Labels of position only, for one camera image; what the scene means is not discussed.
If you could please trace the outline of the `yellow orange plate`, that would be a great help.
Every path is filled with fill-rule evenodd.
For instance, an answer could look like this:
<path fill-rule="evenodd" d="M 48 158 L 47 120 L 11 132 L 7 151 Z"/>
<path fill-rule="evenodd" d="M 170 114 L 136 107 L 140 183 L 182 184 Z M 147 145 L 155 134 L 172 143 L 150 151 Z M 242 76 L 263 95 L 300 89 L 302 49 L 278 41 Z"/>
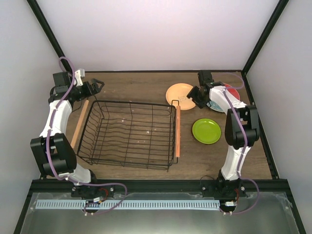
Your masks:
<path fill-rule="evenodd" d="M 179 105 L 182 111 L 194 108 L 195 103 L 187 98 L 192 89 L 193 86 L 187 83 L 176 83 L 170 86 L 165 95 L 168 104 L 175 107 Z"/>

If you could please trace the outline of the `lime green plate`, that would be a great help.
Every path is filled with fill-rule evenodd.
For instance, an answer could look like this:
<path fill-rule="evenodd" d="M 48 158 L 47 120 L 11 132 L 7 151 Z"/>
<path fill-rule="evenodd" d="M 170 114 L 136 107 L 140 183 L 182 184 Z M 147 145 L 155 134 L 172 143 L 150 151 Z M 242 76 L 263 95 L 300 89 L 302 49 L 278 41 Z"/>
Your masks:
<path fill-rule="evenodd" d="M 203 144 L 214 144 L 221 137 L 220 126 L 212 119 L 201 118 L 192 126 L 194 138 Z"/>

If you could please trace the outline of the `red teal patterned plate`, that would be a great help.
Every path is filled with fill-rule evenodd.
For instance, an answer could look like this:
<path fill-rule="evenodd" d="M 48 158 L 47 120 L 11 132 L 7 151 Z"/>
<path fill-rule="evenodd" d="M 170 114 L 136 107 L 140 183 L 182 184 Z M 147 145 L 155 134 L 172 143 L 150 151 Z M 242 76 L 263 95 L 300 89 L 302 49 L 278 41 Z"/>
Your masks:
<path fill-rule="evenodd" d="M 240 94 L 236 89 L 232 88 L 232 86 L 227 84 L 227 83 L 224 83 L 224 86 L 229 88 L 228 91 L 231 95 L 233 95 L 236 99 L 240 100 Z"/>

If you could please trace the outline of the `black rimmed cream plate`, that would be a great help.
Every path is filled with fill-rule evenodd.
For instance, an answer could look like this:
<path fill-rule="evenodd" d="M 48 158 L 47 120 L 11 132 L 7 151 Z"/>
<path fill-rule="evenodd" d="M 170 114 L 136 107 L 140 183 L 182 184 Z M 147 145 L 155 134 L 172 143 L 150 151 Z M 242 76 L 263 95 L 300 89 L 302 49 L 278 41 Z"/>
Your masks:
<path fill-rule="evenodd" d="M 223 113 L 223 110 L 215 102 L 208 103 L 207 106 L 213 111 Z"/>

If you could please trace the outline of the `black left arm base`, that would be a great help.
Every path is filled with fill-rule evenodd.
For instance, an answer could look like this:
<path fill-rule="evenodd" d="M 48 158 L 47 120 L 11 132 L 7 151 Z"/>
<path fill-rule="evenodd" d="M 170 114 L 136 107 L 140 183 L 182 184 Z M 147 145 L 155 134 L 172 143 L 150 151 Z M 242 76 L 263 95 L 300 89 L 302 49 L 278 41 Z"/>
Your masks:
<path fill-rule="evenodd" d="M 114 194 L 115 186 L 73 186 L 71 188 L 71 197 L 80 197 L 83 199 L 91 199 L 96 197 L 111 197 Z"/>

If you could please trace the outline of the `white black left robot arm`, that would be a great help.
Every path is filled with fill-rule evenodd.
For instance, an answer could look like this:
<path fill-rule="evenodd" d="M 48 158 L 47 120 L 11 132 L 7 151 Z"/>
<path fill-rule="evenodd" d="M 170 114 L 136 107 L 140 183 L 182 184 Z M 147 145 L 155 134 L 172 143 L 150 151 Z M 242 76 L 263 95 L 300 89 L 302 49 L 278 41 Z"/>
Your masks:
<path fill-rule="evenodd" d="M 76 186 L 83 185 L 82 190 L 87 196 L 94 197 L 99 193 L 100 185 L 95 174 L 80 166 L 74 146 L 77 137 L 69 141 L 65 135 L 74 103 L 85 101 L 101 92 L 104 82 L 92 79 L 82 81 L 85 76 L 83 69 L 74 74 L 59 72 L 53 74 L 55 86 L 50 91 L 49 116 L 40 136 L 30 142 L 30 147 L 42 176 L 51 176 L 58 180 L 69 180 Z"/>

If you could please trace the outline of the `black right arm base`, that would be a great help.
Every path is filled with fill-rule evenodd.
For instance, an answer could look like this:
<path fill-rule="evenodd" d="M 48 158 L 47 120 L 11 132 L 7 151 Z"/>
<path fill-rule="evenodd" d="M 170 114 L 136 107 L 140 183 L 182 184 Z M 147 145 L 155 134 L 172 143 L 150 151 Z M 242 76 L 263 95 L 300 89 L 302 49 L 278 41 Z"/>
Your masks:
<path fill-rule="evenodd" d="M 199 186 L 204 197 L 219 200 L 219 209 L 224 214 L 232 215 L 238 207 L 239 199 L 246 196 L 240 179 L 229 181 L 221 175 L 216 179 L 210 175 L 204 175 L 199 180 Z"/>

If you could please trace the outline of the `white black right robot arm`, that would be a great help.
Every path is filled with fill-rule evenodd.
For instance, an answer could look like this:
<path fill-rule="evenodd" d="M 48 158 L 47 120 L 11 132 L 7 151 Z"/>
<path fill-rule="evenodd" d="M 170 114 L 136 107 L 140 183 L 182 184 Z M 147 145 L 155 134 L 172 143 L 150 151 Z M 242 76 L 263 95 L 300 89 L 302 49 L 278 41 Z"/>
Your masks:
<path fill-rule="evenodd" d="M 194 86 L 187 94 L 187 98 L 200 109 L 208 107 L 213 101 L 226 114 L 224 136 L 228 151 L 217 179 L 217 192 L 221 196 L 230 195 L 234 191 L 234 185 L 240 180 L 251 182 L 259 192 L 254 180 L 241 176 L 246 155 L 260 137 L 257 108 L 235 98 L 224 83 L 214 81 L 209 70 L 201 70 L 197 76 L 199 86 Z"/>

